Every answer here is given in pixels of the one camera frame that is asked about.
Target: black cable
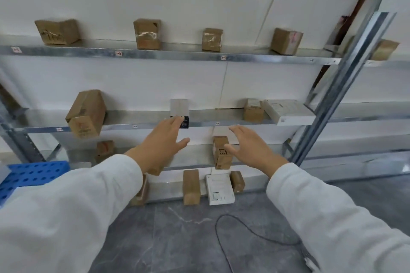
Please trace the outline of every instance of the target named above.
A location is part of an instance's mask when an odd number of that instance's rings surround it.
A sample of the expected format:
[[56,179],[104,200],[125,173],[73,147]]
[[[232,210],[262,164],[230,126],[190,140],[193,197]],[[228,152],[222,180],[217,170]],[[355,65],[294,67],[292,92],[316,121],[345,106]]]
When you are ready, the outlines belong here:
[[222,252],[223,252],[223,255],[225,256],[226,262],[228,262],[229,269],[230,269],[230,271],[231,271],[232,273],[234,273],[234,272],[233,272],[233,269],[232,269],[232,266],[231,266],[231,264],[230,264],[230,262],[229,262],[229,260],[228,260],[228,257],[226,256],[225,251],[223,250],[223,247],[222,247],[221,241],[219,240],[219,235],[218,235],[218,227],[217,227],[217,226],[218,226],[218,222],[219,222],[219,219],[221,219],[221,218],[224,217],[224,216],[229,216],[229,217],[232,217],[232,218],[238,220],[238,221],[239,221],[242,225],[244,225],[245,228],[247,228],[248,231],[251,232],[253,235],[255,235],[255,236],[257,236],[257,237],[259,237],[259,238],[261,238],[261,239],[263,239],[263,240],[266,240],[266,241],[268,241],[268,242],[276,243],[276,244],[279,244],[279,245],[282,245],[282,246],[298,246],[299,244],[302,243],[302,241],[301,241],[300,239],[299,239],[296,243],[285,243],[285,242],[277,241],[277,240],[274,240],[274,239],[269,239],[269,238],[267,238],[267,237],[263,237],[262,235],[259,235],[259,234],[255,233],[251,228],[249,228],[249,227],[248,227],[241,219],[239,219],[238,217],[236,217],[236,216],[234,216],[234,215],[230,215],[230,214],[228,214],[228,213],[225,213],[225,214],[223,214],[223,215],[220,215],[220,216],[218,217],[217,221],[215,222],[215,233],[216,233],[216,235],[217,235],[219,247],[221,247],[221,250],[222,250]]

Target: blue plastic crate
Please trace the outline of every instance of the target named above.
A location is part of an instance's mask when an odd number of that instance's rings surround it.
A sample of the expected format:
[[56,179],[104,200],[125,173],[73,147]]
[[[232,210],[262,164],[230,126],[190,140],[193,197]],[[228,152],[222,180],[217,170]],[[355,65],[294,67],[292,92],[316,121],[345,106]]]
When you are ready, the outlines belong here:
[[70,170],[67,161],[11,164],[12,171],[0,184],[0,206],[18,187],[41,186]]

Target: shelf label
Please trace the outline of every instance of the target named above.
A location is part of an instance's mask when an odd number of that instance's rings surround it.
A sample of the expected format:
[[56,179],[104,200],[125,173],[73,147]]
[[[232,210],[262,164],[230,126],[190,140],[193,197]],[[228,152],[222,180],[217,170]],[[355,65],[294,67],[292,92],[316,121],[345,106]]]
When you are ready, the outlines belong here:
[[23,53],[19,46],[12,46],[11,47],[14,53]]

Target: metal shelving unit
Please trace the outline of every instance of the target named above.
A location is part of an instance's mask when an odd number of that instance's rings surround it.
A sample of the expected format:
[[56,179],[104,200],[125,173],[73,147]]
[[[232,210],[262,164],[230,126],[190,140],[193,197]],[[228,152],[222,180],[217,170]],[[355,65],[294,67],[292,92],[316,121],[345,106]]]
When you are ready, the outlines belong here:
[[[200,45],[167,44],[161,50],[138,50],[135,41],[82,40],[70,46],[44,45],[39,37],[0,37],[0,55],[77,58],[116,58],[148,60],[188,60],[214,62],[253,62],[309,65],[339,65],[338,71],[321,102],[313,108],[316,119],[305,129],[296,147],[288,142],[270,145],[277,153],[291,152],[290,160],[300,165],[303,160],[341,156],[410,151],[410,135],[384,136],[356,140],[316,142],[327,123],[410,119],[410,102],[340,104],[362,67],[408,65],[407,61],[371,61],[370,53],[384,34],[395,13],[380,12],[381,0],[362,23],[348,52],[339,56],[332,50],[299,49],[295,56],[278,55],[267,48],[224,46],[220,53],[203,52]],[[14,119],[0,106],[2,137],[10,143],[22,162],[38,162],[41,158],[28,134],[70,132],[65,110],[26,110]],[[151,129],[169,116],[168,111],[109,111],[103,131]],[[190,128],[204,126],[253,125],[242,119],[242,109],[191,110]],[[265,115],[261,124],[273,124]],[[93,150],[67,151],[71,162],[92,162]],[[234,160],[233,165],[240,165]],[[179,152],[166,170],[213,166],[211,145],[192,145]]]

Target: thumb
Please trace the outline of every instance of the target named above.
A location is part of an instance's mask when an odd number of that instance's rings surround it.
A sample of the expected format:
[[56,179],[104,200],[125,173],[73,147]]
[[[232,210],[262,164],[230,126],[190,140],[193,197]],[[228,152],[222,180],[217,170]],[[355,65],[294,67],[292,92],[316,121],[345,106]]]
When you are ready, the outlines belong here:
[[191,141],[189,137],[182,139],[181,141],[177,142],[177,149],[178,151],[185,148],[187,144]]
[[223,147],[233,156],[238,157],[239,150],[235,149],[231,144],[225,144]]

